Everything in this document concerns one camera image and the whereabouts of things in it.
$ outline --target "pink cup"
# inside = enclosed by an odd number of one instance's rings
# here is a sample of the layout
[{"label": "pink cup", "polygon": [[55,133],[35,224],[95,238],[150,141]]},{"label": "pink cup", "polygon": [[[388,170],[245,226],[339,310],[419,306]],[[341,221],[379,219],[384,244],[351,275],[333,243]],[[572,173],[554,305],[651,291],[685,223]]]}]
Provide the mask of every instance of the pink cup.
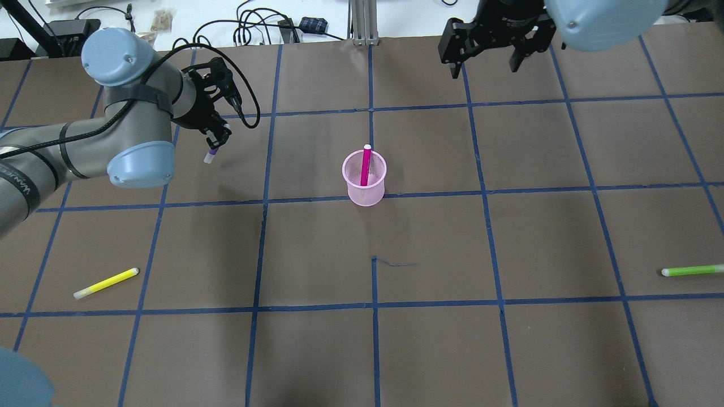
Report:
[{"label": "pink cup", "polygon": [[357,150],[347,156],[342,164],[342,176],[347,182],[347,194],[359,206],[372,206],[382,200],[384,195],[384,176],[387,175],[387,163],[376,151],[372,151],[369,162],[369,178],[367,186],[360,185],[362,175],[362,155],[364,150]]}]

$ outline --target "light blue joint cap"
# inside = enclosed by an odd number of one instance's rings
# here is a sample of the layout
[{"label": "light blue joint cap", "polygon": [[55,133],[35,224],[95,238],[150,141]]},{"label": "light blue joint cap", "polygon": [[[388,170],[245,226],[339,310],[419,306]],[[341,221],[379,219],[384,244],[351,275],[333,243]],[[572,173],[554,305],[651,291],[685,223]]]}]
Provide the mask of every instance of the light blue joint cap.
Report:
[{"label": "light blue joint cap", "polygon": [[668,0],[545,0],[563,42],[579,51],[603,51],[648,30]]},{"label": "light blue joint cap", "polygon": [[125,28],[104,28],[88,37],[80,53],[85,71],[103,86],[139,77],[153,60],[151,45]]},{"label": "light blue joint cap", "polygon": [[111,184],[121,188],[153,188],[174,177],[174,145],[169,141],[149,141],[133,146],[108,163]]},{"label": "light blue joint cap", "polygon": [[50,407],[55,388],[33,362],[0,348],[0,406]]}]

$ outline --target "green marker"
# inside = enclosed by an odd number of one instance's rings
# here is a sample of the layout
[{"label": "green marker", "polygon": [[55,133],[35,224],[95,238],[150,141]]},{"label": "green marker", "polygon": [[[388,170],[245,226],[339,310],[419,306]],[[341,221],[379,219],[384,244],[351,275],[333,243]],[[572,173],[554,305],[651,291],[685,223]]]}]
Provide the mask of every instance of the green marker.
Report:
[{"label": "green marker", "polygon": [[661,270],[661,275],[664,277],[690,276],[694,274],[712,273],[724,273],[724,264],[714,264],[713,266],[676,267],[672,269]]}]

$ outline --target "white floor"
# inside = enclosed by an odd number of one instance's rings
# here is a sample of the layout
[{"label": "white floor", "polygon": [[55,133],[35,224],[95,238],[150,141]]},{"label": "white floor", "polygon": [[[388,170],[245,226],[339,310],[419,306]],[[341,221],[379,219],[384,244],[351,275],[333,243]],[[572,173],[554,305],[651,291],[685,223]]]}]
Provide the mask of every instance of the white floor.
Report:
[{"label": "white floor", "polygon": [[[82,4],[58,8],[48,8],[44,0],[33,0],[33,4],[47,21],[71,20],[86,7],[111,6],[126,9],[128,3],[133,4],[133,19],[138,32],[149,31],[156,10],[171,9],[174,13],[172,29],[168,33],[160,33],[156,37],[154,48],[159,51],[169,50],[176,38],[191,39],[202,24],[212,20],[234,20],[236,8],[242,0],[103,0],[87,1]],[[28,6],[28,0],[20,0],[28,11],[35,16]],[[469,21],[475,15],[478,0],[459,0],[455,6],[445,6],[441,0],[378,0],[377,19],[381,37],[406,37],[423,35],[440,35],[445,22],[450,17],[458,17]],[[244,9],[268,7],[284,13],[298,24],[302,17],[321,17],[329,23],[328,33],[347,38],[348,0],[252,0]],[[92,10],[83,14],[84,18],[97,18],[101,27],[125,27],[129,25],[123,15],[111,10]],[[233,46],[232,32],[236,28],[233,23],[210,25],[201,31],[214,46]],[[261,41],[258,31],[253,30],[253,42]],[[269,28],[273,42],[279,43],[279,30]],[[38,44],[23,31],[26,43],[31,49]],[[10,22],[7,11],[0,11],[0,38],[17,37],[17,30]],[[331,38],[318,35],[304,35],[303,42],[328,41]]]}]

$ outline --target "yellow marker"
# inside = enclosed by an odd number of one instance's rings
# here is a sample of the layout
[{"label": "yellow marker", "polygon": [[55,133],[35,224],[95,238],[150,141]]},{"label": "yellow marker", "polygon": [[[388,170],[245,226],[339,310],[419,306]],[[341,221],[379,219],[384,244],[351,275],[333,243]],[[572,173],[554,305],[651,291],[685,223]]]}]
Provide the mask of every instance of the yellow marker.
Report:
[{"label": "yellow marker", "polygon": [[116,274],[111,278],[107,278],[101,282],[97,282],[96,284],[93,284],[88,288],[83,288],[81,291],[78,291],[77,293],[73,294],[73,296],[75,297],[76,300],[80,300],[81,298],[86,297],[87,295],[93,294],[96,291],[103,290],[104,288],[108,288],[108,287],[112,286],[113,284],[116,284],[117,282],[127,280],[137,274],[138,274],[138,268],[126,270],[121,274]]}]

